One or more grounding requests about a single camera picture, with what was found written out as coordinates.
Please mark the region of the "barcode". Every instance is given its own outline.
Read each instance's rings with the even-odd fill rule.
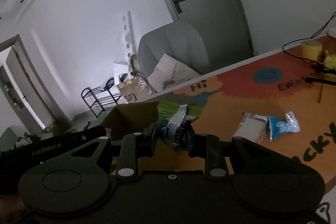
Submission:
[[[240,125],[243,125],[244,124],[244,122],[246,122],[246,119],[248,118],[248,116],[249,116],[250,114],[249,113],[244,113],[244,117],[242,118],[242,120],[240,121]]]

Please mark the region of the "chair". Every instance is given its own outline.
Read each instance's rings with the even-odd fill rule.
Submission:
[[[137,58],[146,77],[152,74],[164,53],[202,75],[210,72],[210,61],[203,39],[186,22],[170,23],[141,38]]]

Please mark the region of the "black cable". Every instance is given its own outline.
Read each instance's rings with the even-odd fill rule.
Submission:
[[[301,59],[301,60],[306,60],[306,61],[310,61],[310,62],[312,62],[312,63],[314,63],[314,64],[316,64],[316,65],[319,65],[320,67],[322,67],[322,68],[324,68],[324,69],[327,69],[327,70],[331,70],[331,71],[335,71],[335,70],[333,70],[333,69],[330,69],[330,68],[328,68],[328,67],[326,67],[325,65],[322,65],[322,64],[320,64],[319,62],[316,62],[316,61],[314,61],[314,60],[311,60],[311,59],[307,59],[307,58],[303,58],[303,57],[298,57],[298,56],[295,56],[295,55],[293,55],[293,54],[291,54],[291,53],[289,53],[289,52],[287,52],[286,50],[285,50],[285,46],[287,46],[287,45],[289,45],[289,44],[292,44],[292,43],[294,43],[294,42],[297,42],[297,41],[301,41],[301,40],[307,40],[307,39],[313,39],[313,38],[315,38],[315,37],[317,37],[319,34],[321,34],[322,32],[323,32],[323,30],[327,27],[327,25],[330,23],[330,21],[333,19],[333,18],[335,18],[336,17],[336,11],[332,14],[332,16],[331,16],[331,18],[317,31],[317,32],[315,32],[311,37],[309,37],[309,38],[302,38],[302,39],[296,39],[296,40],[294,40],[294,41],[291,41],[291,42],[288,42],[288,43],[286,43],[285,45],[283,45],[282,46],[282,50],[286,53],[286,54],[288,54],[288,55],[290,55],[290,56],[292,56],[292,57],[294,57],[294,58],[297,58],[297,59]]]

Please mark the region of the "black door handle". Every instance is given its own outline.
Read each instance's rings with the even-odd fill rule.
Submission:
[[[175,5],[175,8],[176,8],[176,10],[177,10],[177,13],[178,13],[178,14],[181,14],[181,13],[182,13],[182,9],[181,9],[181,7],[180,7],[180,5],[179,5],[179,2],[181,2],[181,1],[185,1],[185,0],[172,0],[172,1],[173,1],[174,5]]]

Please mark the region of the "table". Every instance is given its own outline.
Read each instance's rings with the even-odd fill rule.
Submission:
[[[336,53],[336,39],[326,36],[318,40],[324,49]],[[301,56],[300,47],[289,51]],[[221,140],[232,138],[242,112],[284,117],[286,112],[293,111],[301,131],[278,136],[274,142],[266,135],[261,145],[295,157],[317,170],[325,180],[328,193],[336,185],[336,86],[324,85],[318,103],[321,84],[305,83],[305,77],[312,76],[315,72],[310,63],[276,50],[203,75],[151,100],[165,99],[204,107],[200,118],[192,124],[195,132],[214,134]],[[165,168],[196,170],[204,167],[203,159],[189,159],[182,152],[174,154],[161,149],[164,152],[155,156],[175,157]],[[154,170],[157,167],[148,159],[139,164],[146,168],[152,164]],[[336,190],[333,197],[336,201]]]

